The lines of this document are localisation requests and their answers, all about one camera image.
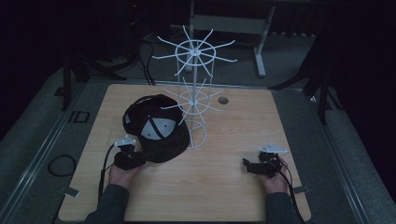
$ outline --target gray sleeve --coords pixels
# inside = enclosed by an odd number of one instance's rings
[[[265,213],[265,224],[301,224],[287,193],[266,195]]]
[[[90,213],[84,224],[123,224],[129,191],[119,185],[107,185],[97,208]]]

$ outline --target person's left hand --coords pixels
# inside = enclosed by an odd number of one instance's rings
[[[135,167],[134,169],[124,171],[120,167],[112,165],[110,167],[108,183],[120,185],[121,187],[129,189],[132,184],[132,180],[134,179],[134,176],[141,170],[141,168],[142,166],[139,166]]]

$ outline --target black baseball cap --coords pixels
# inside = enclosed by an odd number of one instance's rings
[[[122,125],[125,132],[139,139],[148,161],[170,161],[190,143],[183,111],[174,99],[162,94],[144,96],[130,105]]]

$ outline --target wooden table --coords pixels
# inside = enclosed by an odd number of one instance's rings
[[[83,220],[97,205],[97,190],[107,149],[124,135],[121,118],[141,96],[162,93],[169,86],[111,85],[100,107],[70,187],[77,198],[64,198],[63,221]],[[262,185],[249,174],[242,158],[255,160],[258,147],[276,144],[289,149],[272,93],[266,90],[212,88],[221,91],[204,113],[207,139],[196,149],[161,164],[148,162],[131,187],[128,221],[261,221],[265,220]],[[229,100],[227,105],[219,97]],[[113,149],[109,162],[117,152]],[[294,187],[301,185],[292,154],[289,164]],[[305,220],[311,217],[303,193],[296,195]]]

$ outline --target white wire rack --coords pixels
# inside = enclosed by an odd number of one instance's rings
[[[223,45],[212,46],[211,44],[207,43],[206,40],[213,33],[213,30],[211,30],[210,33],[203,40],[190,39],[184,26],[183,30],[187,37],[187,40],[180,44],[166,41],[158,36],[158,38],[162,42],[175,46],[175,53],[161,57],[153,56],[153,58],[177,59],[177,72],[175,73],[178,84],[177,92],[172,92],[165,89],[167,92],[174,94],[177,97],[177,105],[165,107],[164,109],[178,106],[184,112],[183,120],[185,120],[189,126],[191,138],[189,148],[198,148],[206,141],[207,137],[205,128],[207,124],[205,122],[203,113],[207,109],[221,111],[213,106],[210,106],[209,104],[209,100],[212,96],[221,93],[221,91],[211,93],[215,60],[218,59],[229,63],[236,62],[236,60],[229,60],[218,57],[216,49],[229,46],[234,41]],[[192,67],[193,77],[192,84],[190,85],[187,84],[184,77],[180,77],[181,72],[186,68],[187,65]],[[206,84],[206,78],[204,78],[204,81],[202,83],[197,83],[198,67],[203,67],[204,71],[209,76],[208,84]]]

